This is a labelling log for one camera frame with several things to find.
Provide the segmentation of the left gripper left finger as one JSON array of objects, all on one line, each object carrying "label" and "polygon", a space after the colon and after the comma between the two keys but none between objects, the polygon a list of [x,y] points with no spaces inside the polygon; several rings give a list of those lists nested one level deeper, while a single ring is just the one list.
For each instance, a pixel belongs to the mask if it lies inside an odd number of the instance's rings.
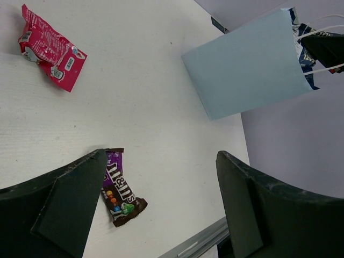
[{"label": "left gripper left finger", "polygon": [[1,257],[82,257],[106,164],[97,149],[1,189]]}]

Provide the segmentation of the pink candy packet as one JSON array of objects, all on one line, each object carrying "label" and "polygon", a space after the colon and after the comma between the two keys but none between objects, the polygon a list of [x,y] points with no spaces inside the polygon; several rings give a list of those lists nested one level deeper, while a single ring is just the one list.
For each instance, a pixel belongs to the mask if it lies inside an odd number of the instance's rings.
[{"label": "pink candy packet", "polygon": [[87,55],[25,4],[21,13],[26,22],[18,39],[21,54],[36,63],[59,88],[71,92]]}]

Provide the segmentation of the purple M&M's packet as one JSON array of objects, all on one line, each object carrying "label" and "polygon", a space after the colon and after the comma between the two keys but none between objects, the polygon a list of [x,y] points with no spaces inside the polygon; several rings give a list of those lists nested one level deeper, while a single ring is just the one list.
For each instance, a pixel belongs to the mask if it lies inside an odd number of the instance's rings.
[{"label": "purple M&M's packet", "polygon": [[137,217],[148,205],[145,199],[137,197],[123,172],[123,148],[105,150],[106,172],[101,193],[115,227],[121,227]]}]

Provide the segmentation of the blue chips bag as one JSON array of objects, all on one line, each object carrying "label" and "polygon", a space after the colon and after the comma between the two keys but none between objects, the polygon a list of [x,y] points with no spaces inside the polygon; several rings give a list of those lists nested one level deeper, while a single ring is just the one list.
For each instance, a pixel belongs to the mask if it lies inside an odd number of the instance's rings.
[{"label": "blue chips bag", "polygon": [[[291,23],[292,23],[292,29],[293,29],[293,36],[298,37],[303,34],[307,34],[310,32],[313,32],[314,29],[309,27],[308,25],[304,23],[299,23],[298,22],[298,17],[296,14],[295,8],[288,8],[288,11],[290,13],[291,17]],[[339,36],[338,33],[332,33],[332,32],[318,32],[312,37],[334,37],[334,36]],[[318,60],[313,54],[311,54],[307,48],[304,46],[304,44],[301,42],[301,40],[298,40],[295,43],[295,48],[296,48],[296,53],[297,53],[297,58],[299,61],[299,64],[301,66],[301,69],[304,73],[313,71],[313,68],[316,64],[316,61]],[[314,85],[314,75],[309,74],[305,76],[307,82],[309,83],[310,87],[312,90],[318,90],[319,88]]]}]

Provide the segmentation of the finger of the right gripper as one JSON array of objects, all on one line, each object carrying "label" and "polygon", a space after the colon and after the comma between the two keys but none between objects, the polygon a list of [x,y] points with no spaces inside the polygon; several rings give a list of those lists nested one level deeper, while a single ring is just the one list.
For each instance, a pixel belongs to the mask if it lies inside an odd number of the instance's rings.
[{"label": "finger of the right gripper", "polygon": [[303,38],[301,43],[325,68],[343,64],[343,34],[310,35]]}]

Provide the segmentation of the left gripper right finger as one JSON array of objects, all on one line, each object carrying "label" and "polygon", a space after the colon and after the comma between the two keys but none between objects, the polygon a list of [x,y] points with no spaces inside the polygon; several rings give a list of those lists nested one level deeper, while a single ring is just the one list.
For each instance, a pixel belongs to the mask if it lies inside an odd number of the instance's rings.
[{"label": "left gripper right finger", "polygon": [[289,185],[223,150],[216,170],[231,257],[343,257],[343,199]]}]

